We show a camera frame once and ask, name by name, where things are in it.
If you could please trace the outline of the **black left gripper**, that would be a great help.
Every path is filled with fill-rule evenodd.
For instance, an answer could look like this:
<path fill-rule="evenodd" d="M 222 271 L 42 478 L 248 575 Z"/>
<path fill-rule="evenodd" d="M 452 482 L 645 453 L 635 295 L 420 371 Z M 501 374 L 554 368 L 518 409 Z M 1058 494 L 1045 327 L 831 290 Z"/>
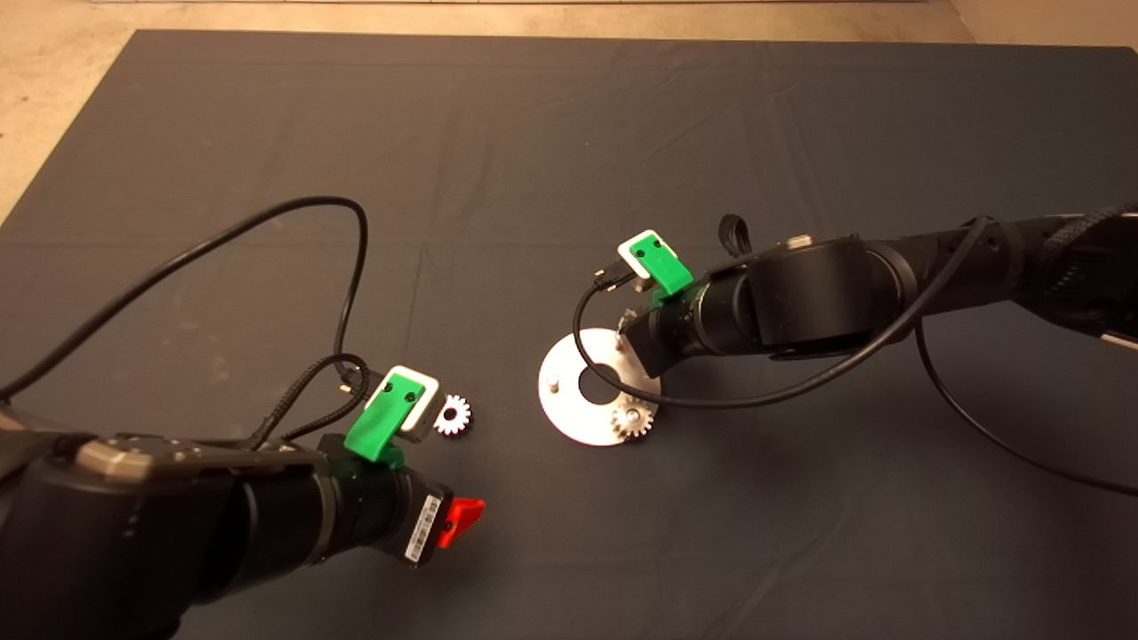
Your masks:
<path fill-rule="evenodd" d="M 420 567 L 436 549 L 448 549 L 478 523 L 480 499 L 453 490 L 407 467 L 372 462 L 345 446 L 344 435 L 325 435 L 318 450 L 328 458 L 336 510 L 321 563 L 338 553 L 373 548 L 398 563 Z"/>

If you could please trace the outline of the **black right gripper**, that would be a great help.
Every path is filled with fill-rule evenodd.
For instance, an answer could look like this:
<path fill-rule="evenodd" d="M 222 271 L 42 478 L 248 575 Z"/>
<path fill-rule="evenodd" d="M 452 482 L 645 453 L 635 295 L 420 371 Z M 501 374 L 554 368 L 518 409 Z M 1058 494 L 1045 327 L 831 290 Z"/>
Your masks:
<path fill-rule="evenodd" d="M 648 376 L 658 378 L 694 356 L 711 356 L 701 336 L 700 304 L 706 284 L 663 300 L 658 307 L 643 307 L 621 321 L 626 351 L 637 356 Z"/>

